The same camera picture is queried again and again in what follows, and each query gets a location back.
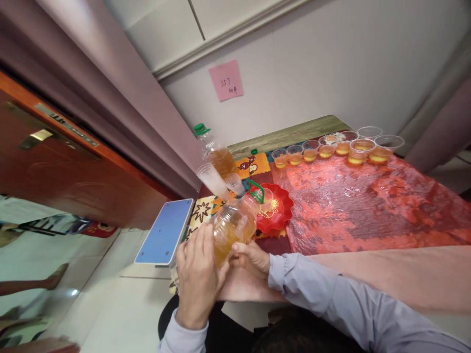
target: gray shirt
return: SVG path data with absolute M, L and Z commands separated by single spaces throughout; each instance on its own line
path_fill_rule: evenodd
M 406 304 L 298 253 L 270 255 L 268 285 L 352 337 L 367 352 L 471 352 L 466 343 Z M 184 329 L 175 321 L 175 313 L 157 351 L 204 353 L 208 325 L 200 331 Z

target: bare foot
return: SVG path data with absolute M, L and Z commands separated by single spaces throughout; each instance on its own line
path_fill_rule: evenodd
M 67 267 L 69 267 L 68 263 L 60 265 L 52 275 L 45 279 L 47 282 L 47 290 L 53 290 L 59 285 L 59 282 L 64 276 Z

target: person's left hand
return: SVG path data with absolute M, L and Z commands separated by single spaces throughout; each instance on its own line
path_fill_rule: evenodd
M 203 224 L 177 251 L 180 304 L 175 319 L 190 330 L 203 329 L 229 270 L 218 270 L 211 224 Z

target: wooden door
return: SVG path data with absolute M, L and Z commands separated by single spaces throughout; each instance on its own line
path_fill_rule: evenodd
M 179 197 L 0 74 L 0 193 L 149 229 Z

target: clear plastic cup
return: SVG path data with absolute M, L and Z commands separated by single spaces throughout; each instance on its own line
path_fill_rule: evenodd
M 304 149 L 304 160 L 308 163 L 314 162 L 319 151 L 320 143 L 317 140 L 309 140 L 302 144 Z
M 353 165 L 361 165 L 368 158 L 376 143 L 370 139 L 358 139 L 350 142 L 350 153 L 347 161 Z
M 227 201 L 231 198 L 231 193 L 227 189 L 226 183 L 211 163 L 205 163 L 199 167 L 196 170 L 196 175 L 220 199 Z
M 380 136 L 383 133 L 383 129 L 375 126 L 366 126 L 358 129 L 357 133 L 360 138 L 374 140 L 376 137 Z
M 301 145 L 291 145 L 287 148 L 288 158 L 291 165 L 299 165 L 303 160 L 303 147 Z
M 273 209 L 273 192 L 267 188 L 263 188 L 263 190 L 265 191 L 265 197 L 263 198 L 263 203 L 260 206 L 262 212 L 267 213 Z M 260 196 L 262 195 L 262 191 L 260 189 L 257 189 L 255 193 L 259 194 Z
M 319 139 L 319 157 L 327 159 L 330 158 L 335 151 L 335 147 L 339 139 L 335 135 L 325 135 Z
M 344 131 L 337 135 L 339 143 L 335 153 L 341 156 L 345 156 L 350 152 L 350 142 L 355 141 L 358 138 L 358 133 L 354 131 Z
M 288 151 L 286 151 L 285 149 L 274 150 L 271 153 L 271 156 L 273 157 L 277 168 L 286 167 Z
M 244 185 L 242 185 L 242 179 L 239 174 L 229 174 L 224 181 L 226 182 L 227 187 L 234 191 L 238 199 L 245 195 L 245 188 Z
M 402 137 L 395 135 L 382 135 L 374 139 L 376 148 L 370 153 L 369 159 L 373 162 L 383 163 L 404 144 Z

